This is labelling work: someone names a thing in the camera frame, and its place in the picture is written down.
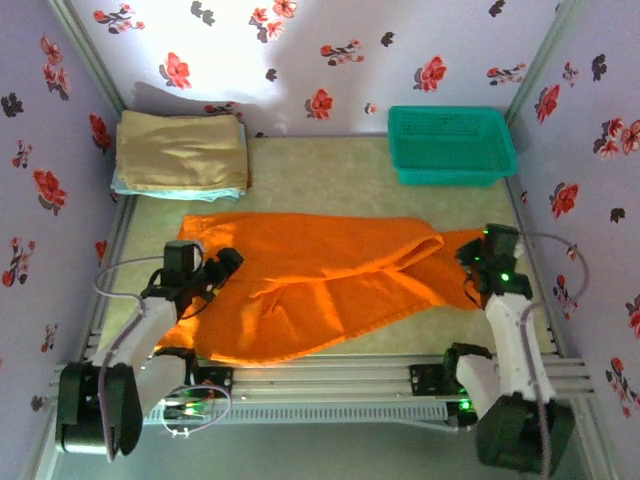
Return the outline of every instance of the towel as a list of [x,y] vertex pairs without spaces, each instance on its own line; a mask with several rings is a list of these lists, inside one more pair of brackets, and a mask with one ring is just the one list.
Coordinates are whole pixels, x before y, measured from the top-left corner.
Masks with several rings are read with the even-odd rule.
[[[238,124],[238,134],[240,143],[246,148],[247,138],[244,125]],[[231,198],[238,200],[246,192],[244,188],[216,188],[213,190],[135,190],[118,177],[117,170],[113,172],[111,188],[121,195],[146,195],[148,197],[163,198],[167,200],[200,200],[203,202],[214,202],[219,198]]]
[[[234,247],[239,270],[201,313],[180,320],[158,348],[266,364],[317,352],[430,307],[478,308],[455,258],[481,230],[439,233],[414,218],[289,213],[189,215],[179,238],[207,255]],[[185,312],[204,305],[196,301]]]
[[238,119],[126,110],[117,128],[116,173],[132,190],[246,191],[249,167]]

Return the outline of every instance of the floral wallpaper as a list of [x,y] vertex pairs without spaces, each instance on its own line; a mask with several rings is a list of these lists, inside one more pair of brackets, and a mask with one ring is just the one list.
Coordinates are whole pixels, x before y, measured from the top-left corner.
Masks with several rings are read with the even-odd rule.
[[2,13],[0,478],[15,479],[39,447],[54,367],[78,353],[107,251],[116,117],[44,2]]
[[[536,240],[534,253],[568,353],[590,370],[621,478],[631,479],[640,428],[640,64],[624,45],[637,40],[640,10],[634,0],[614,10],[585,4],[511,125],[514,183],[527,229],[574,244]],[[590,272],[579,298],[577,252]]]
[[[558,6],[558,0],[68,3],[128,108],[233,114],[252,136],[384,133],[388,109],[403,104],[506,111]],[[541,118],[553,109],[553,92]]]

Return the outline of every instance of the orange towel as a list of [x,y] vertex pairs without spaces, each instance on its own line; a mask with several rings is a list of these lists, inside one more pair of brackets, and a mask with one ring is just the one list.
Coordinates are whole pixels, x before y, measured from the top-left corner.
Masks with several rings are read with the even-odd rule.
[[[179,238],[244,263],[202,313],[159,347],[263,364],[317,352],[429,307],[477,308],[456,250],[480,230],[438,233],[413,218],[225,213],[186,216]],[[195,302],[185,317],[202,307]]]

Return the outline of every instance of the floor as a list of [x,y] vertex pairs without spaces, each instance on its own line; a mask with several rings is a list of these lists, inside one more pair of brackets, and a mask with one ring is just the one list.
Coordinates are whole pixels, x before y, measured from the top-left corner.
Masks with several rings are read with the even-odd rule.
[[[408,187],[391,166],[386,137],[262,138],[249,140],[253,185],[241,200],[214,203],[140,197],[124,246],[123,259],[159,255],[175,238],[187,213],[225,211],[399,217],[429,222],[438,230],[515,225],[502,182],[490,188]],[[116,291],[139,292],[154,263],[124,267]],[[526,261],[520,270],[528,273]],[[112,300],[101,344],[125,323],[134,305]],[[542,352],[553,351],[541,311],[535,313]],[[493,335],[481,311],[434,308],[386,328],[331,347],[321,354],[441,354],[453,342],[474,343],[494,351]]]
[[[400,425],[218,426],[188,440],[147,427],[129,457],[60,457],[52,480],[533,480],[480,465],[474,434]],[[587,478],[573,442],[553,480]]]

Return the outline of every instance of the beige folded towel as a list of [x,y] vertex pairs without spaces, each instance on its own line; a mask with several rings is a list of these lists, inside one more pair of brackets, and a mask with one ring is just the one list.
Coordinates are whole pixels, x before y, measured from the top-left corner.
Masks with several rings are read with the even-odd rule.
[[117,129],[118,177],[132,190],[246,191],[240,128],[233,115],[158,117],[126,110]]

